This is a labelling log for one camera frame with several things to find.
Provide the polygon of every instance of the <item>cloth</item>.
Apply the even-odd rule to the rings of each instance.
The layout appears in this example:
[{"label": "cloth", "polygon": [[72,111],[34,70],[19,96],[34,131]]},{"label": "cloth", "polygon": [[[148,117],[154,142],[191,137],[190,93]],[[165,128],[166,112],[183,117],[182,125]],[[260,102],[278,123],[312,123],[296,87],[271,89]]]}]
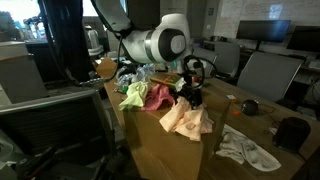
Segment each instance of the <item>cloth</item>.
[{"label": "cloth", "polygon": [[141,108],[141,110],[157,110],[164,100],[169,101],[171,104],[174,102],[172,96],[169,94],[169,88],[158,84],[148,92],[145,105]]},{"label": "cloth", "polygon": [[119,104],[119,110],[125,108],[132,108],[133,106],[142,107],[148,93],[148,83],[146,82],[135,82],[129,85],[127,91],[127,98]]},{"label": "cloth", "polygon": [[205,105],[191,110],[189,102],[184,97],[178,98],[178,103],[160,119],[160,124],[167,131],[177,132],[200,141],[202,133],[212,133],[213,121],[209,118]]},{"label": "cloth", "polygon": [[230,157],[240,164],[247,160],[251,166],[264,172],[281,167],[276,158],[232,127],[225,125],[222,136],[223,141],[220,150],[216,152],[217,155]]}]

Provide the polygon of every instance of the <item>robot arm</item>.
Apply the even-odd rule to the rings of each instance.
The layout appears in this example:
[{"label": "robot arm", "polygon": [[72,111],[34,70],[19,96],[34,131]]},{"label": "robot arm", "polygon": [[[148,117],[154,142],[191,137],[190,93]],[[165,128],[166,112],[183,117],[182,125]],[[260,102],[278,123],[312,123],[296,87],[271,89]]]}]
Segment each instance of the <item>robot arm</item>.
[{"label": "robot arm", "polygon": [[188,21],[182,14],[162,18],[154,30],[135,29],[123,11],[120,0],[92,0],[100,19],[116,37],[122,37],[122,47],[136,63],[166,63],[191,54]]}]

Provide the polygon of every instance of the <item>office desk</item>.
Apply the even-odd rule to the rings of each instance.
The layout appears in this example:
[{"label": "office desk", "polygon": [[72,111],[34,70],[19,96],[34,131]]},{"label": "office desk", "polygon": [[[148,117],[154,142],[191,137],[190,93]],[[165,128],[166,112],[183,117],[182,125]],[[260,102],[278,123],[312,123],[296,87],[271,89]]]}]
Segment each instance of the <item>office desk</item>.
[{"label": "office desk", "polygon": [[[206,82],[208,85],[203,88],[203,99],[208,105],[209,116],[213,120],[219,119],[219,112],[226,107],[225,95],[235,95],[239,103],[231,105],[226,119],[227,124],[271,153],[282,164],[282,167],[272,172],[261,172],[246,162],[240,165],[229,158],[213,156],[206,161],[205,158],[208,158],[205,156],[206,143],[210,135],[202,136],[202,142],[193,142],[181,135],[165,132],[158,121],[170,109],[168,106],[162,107],[159,111],[141,112],[138,108],[119,111],[118,104],[122,101],[123,95],[112,92],[115,87],[113,82],[107,83],[105,89],[141,176],[159,180],[290,179],[303,164],[302,158],[273,146],[273,135],[266,132],[269,127],[272,127],[273,119],[282,120],[290,116],[303,117],[218,79],[206,80]],[[253,117],[244,114],[233,115],[233,111],[240,110],[241,102],[249,98],[274,107],[275,111],[269,115]],[[319,122],[309,119],[308,122],[312,129],[311,134],[301,148],[301,154],[306,158],[320,145]]]}]

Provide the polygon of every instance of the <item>computer monitor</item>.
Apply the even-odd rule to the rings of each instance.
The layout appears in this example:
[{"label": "computer monitor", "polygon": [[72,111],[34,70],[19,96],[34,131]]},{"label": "computer monitor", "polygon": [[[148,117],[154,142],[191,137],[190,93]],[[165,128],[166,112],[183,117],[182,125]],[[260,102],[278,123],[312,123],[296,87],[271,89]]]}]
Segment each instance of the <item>computer monitor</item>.
[{"label": "computer monitor", "polygon": [[287,48],[320,53],[320,26],[296,26]]},{"label": "computer monitor", "polygon": [[56,147],[65,150],[61,156],[70,152],[74,152],[70,156],[82,154],[81,158],[70,157],[71,162],[90,162],[115,149],[107,116],[95,90],[1,107],[0,128],[28,155]]},{"label": "computer monitor", "polygon": [[282,42],[290,25],[290,20],[240,21],[237,39]]}]

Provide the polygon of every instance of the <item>table surface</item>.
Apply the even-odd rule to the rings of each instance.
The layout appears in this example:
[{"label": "table surface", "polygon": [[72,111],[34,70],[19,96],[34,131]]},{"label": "table surface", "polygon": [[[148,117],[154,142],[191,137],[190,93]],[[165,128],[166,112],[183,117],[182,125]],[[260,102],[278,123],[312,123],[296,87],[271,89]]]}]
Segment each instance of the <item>table surface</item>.
[{"label": "table surface", "polygon": [[[105,89],[141,176],[148,179],[183,179],[182,170],[179,171],[177,169],[188,169],[188,165],[182,164],[198,162],[199,159],[201,159],[201,157],[192,156],[191,153],[198,153],[198,147],[200,147],[202,143],[190,142],[188,138],[159,130],[161,126],[158,121],[170,109],[169,106],[159,111],[141,112],[137,109],[126,112],[119,111],[118,104],[123,100],[124,95],[114,93],[112,90],[115,87],[114,82],[105,84]],[[228,94],[234,95],[237,98],[237,103],[231,105],[226,123],[255,141],[259,146],[278,159],[282,165],[281,168],[275,171],[261,172],[251,167],[247,162],[241,165],[229,158],[213,156],[205,167],[205,173],[202,176],[203,179],[290,179],[303,164],[303,159],[296,154],[291,154],[276,148],[272,144],[273,135],[266,133],[269,127],[273,126],[274,121],[281,121],[286,117],[305,119],[311,126],[311,133],[301,147],[300,154],[308,158],[320,145],[320,133],[318,133],[320,131],[320,123],[307,119],[299,113],[215,78],[206,80],[202,94],[203,101],[208,105],[208,111],[212,109],[222,111],[221,108],[219,109],[221,100],[217,99],[224,99]],[[246,99],[258,100],[260,108],[266,112],[272,109],[274,109],[274,111],[269,114],[257,116],[246,116],[242,113],[240,113],[240,115],[233,115],[234,111],[240,111],[241,103]],[[179,141],[181,141],[181,143],[179,142],[180,144],[176,145],[167,143],[167,141],[158,140],[158,137],[163,138],[166,136],[177,136],[180,140],[175,140],[175,143]],[[166,146],[165,148],[167,148],[170,153],[161,149],[163,146]],[[190,155],[186,158],[186,162],[179,162],[184,161],[184,156],[181,155],[184,153],[190,153]],[[174,154],[170,158],[177,158],[177,160],[170,161],[166,159],[167,156],[170,156],[168,154]]]}]

